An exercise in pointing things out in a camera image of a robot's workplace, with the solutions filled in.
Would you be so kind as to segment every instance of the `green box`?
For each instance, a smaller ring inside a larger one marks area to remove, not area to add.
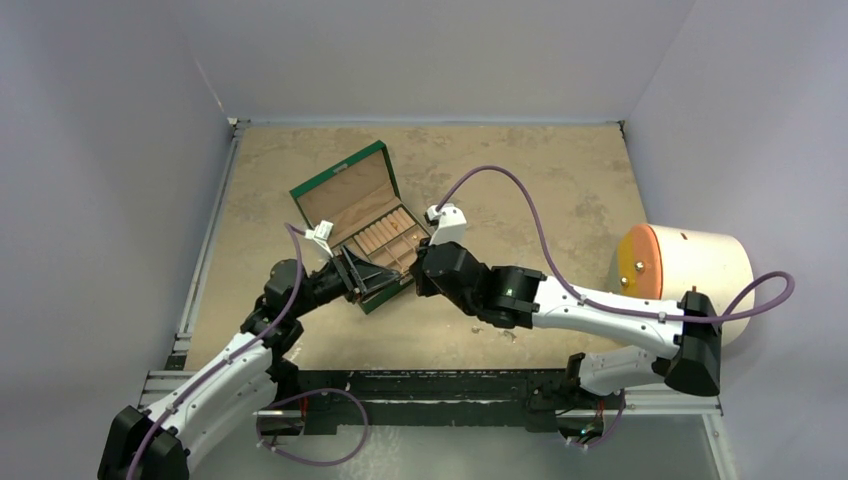
[[[347,245],[403,274],[394,285],[358,302],[362,311],[371,313],[413,283],[409,265],[415,247],[430,232],[403,204],[385,143],[374,142],[289,193],[310,227],[321,220],[333,223],[328,242],[333,252]]]

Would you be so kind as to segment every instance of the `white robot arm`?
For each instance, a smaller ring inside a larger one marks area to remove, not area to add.
[[[489,269],[478,262],[460,246],[467,224],[453,204],[438,210],[431,206],[425,217],[436,231],[429,251],[419,253],[419,268],[413,268],[419,295],[440,293],[496,326],[563,328],[629,345],[606,354],[580,354],[580,386],[596,395],[663,382],[693,395],[718,394],[721,327],[664,320],[667,315],[715,315],[705,296],[690,292],[681,302],[644,300],[574,287],[575,296],[541,272]],[[604,312],[587,305],[587,298],[655,318]]]

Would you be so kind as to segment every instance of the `white wall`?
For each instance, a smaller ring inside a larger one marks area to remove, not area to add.
[[[93,478],[161,368],[228,147],[163,1],[0,6],[2,476]]]
[[[621,120],[694,0],[171,0],[229,116]]]
[[[749,478],[844,478],[848,465],[846,52],[844,1],[698,0],[629,120],[651,221],[733,234],[757,271],[798,281],[723,369]]]

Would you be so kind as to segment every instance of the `stain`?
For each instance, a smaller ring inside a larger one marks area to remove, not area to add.
[[[633,173],[630,168],[630,162],[625,159],[615,159],[610,162],[606,162],[606,167],[616,173]]]
[[[607,217],[607,207],[603,204],[601,199],[594,193],[587,193],[583,195],[583,198],[580,200],[574,207],[574,214],[580,218],[587,218],[592,221],[603,222]]]
[[[406,131],[406,139],[413,145],[425,145],[428,141],[428,134],[423,128],[413,128]]]

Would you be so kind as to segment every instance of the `table surface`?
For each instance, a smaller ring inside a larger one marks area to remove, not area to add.
[[[419,215],[465,172],[500,165],[527,186],[560,271],[580,286],[605,289],[612,252],[645,221],[617,124],[522,127],[250,127],[227,189],[186,370],[197,370],[229,342],[279,260],[294,258],[284,222],[303,226],[289,190],[382,140],[401,196]],[[495,172],[454,195],[469,222],[463,245],[489,265],[549,272],[519,190]],[[320,268],[302,243],[307,271]],[[505,331],[466,317],[442,297],[413,288],[365,315],[337,300],[301,318],[305,333],[286,355],[307,369],[564,367],[576,352],[617,348],[581,332]]]

